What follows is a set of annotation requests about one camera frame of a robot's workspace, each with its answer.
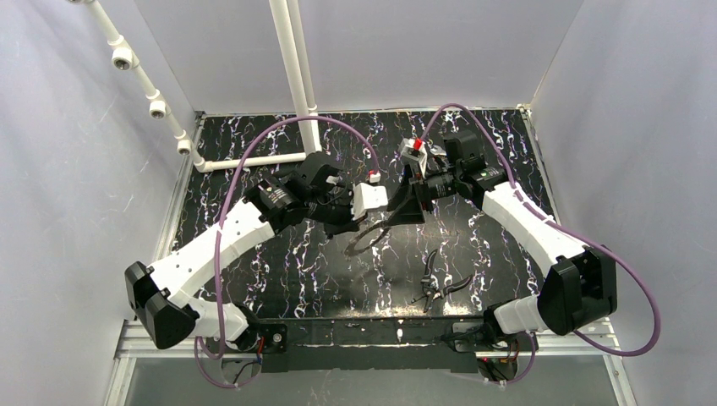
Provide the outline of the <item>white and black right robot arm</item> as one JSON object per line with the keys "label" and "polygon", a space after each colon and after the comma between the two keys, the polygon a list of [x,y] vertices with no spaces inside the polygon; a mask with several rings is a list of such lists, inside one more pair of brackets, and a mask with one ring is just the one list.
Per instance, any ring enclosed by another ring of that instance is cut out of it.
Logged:
{"label": "white and black right robot arm", "polygon": [[418,139],[399,145],[402,181],[389,199],[385,226],[421,224],[434,200],[460,195],[497,221],[530,255],[544,276],[540,293],[484,311],[483,323],[446,335],[447,341],[497,343],[519,332],[551,330],[564,336],[617,309],[616,263],[597,248],[549,224],[539,206],[511,184],[506,170],[489,166],[479,153],[479,138],[470,131],[450,134],[427,169],[428,153]]}

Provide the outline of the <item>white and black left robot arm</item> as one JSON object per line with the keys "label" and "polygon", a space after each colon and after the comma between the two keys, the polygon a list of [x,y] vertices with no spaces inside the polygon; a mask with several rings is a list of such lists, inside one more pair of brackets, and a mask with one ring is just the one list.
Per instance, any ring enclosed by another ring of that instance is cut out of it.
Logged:
{"label": "white and black left robot arm", "polygon": [[149,265],[136,261],[124,272],[129,306],[158,349],[188,337],[239,343],[253,324],[239,304],[200,299],[207,282],[248,250],[305,220],[326,233],[355,232],[371,203],[371,185],[341,179],[327,154],[315,152],[296,168],[266,173],[228,211],[182,249]]}

